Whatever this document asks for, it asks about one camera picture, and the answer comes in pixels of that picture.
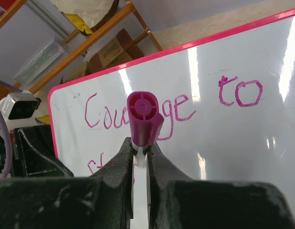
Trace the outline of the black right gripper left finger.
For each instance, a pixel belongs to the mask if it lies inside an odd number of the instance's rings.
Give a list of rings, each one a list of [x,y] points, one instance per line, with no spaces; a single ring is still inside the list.
[[[0,229],[128,229],[133,218],[133,148],[89,177],[0,180]]]

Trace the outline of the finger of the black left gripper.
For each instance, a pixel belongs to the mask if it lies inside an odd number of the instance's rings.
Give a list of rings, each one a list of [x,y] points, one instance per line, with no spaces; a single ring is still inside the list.
[[[12,131],[14,177],[73,177],[55,156],[50,125],[16,128]]]

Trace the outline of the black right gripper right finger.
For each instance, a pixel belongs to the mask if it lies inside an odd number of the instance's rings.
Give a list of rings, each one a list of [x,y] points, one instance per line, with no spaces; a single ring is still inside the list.
[[[283,193],[272,184],[194,180],[158,145],[146,156],[151,229],[295,229]]]

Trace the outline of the magenta-capped whiteboard marker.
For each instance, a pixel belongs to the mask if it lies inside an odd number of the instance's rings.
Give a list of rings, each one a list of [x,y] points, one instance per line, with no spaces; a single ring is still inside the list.
[[[164,117],[159,112],[156,96],[145,91],[133,92],[128,96],[127,112],[134,150],[134,164],[144,167],[147,152],[157,141]]]

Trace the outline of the pink-framed whiteboard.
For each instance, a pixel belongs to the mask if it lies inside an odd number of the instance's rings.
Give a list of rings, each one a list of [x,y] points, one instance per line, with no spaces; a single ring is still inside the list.
[[[295,8],[54,87],[55,155],[75,176],[119,151],[135,91],[157,97],[157,143],[185,174],[272,183],[295,218]]]

